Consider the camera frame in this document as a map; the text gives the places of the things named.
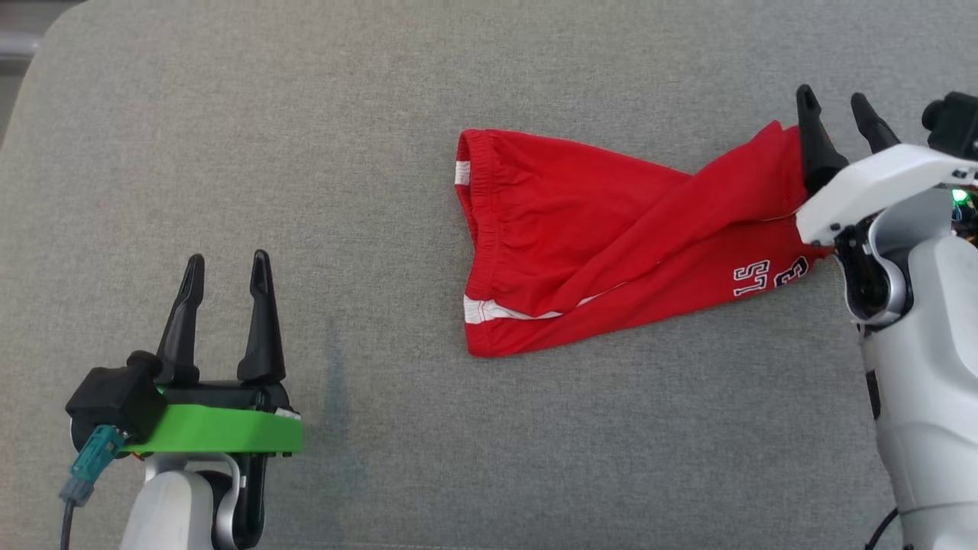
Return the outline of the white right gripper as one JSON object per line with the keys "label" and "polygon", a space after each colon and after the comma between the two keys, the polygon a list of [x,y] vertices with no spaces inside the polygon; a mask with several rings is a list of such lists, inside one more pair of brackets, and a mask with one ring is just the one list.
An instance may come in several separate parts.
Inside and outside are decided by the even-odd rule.
{"label": "white right gripper", "polygon": [[851,97],[852,114],[871,156],[850,164],[831,142],[821,121],[821,104],[810,85],[800,85],[795,98],[803,183],[806,193],[814,196],[795,217],[805,244],[829,244],[848,226],[925,190],[972,185],[975,160],[901,144],[860,92]]}

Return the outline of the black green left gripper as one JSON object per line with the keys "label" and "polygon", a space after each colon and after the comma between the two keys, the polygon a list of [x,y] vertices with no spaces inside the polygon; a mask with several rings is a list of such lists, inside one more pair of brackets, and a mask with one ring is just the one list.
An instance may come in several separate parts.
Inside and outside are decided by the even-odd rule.
{"label": "black green left gripper", "polygon": [[286,367],[269,254],[262,248],[254,253],[249,279],[254,306],[238,380],[199,383],[196,320],[205,295],[205,270],[201,254],[189,257],[157,349],[162,368],[156,384],[196,384],[162,387],[167,410],[153,435],[142,445],[128,443],[125,451],[140,455],[300,453],[303,418],[279,383],[286,378]]}

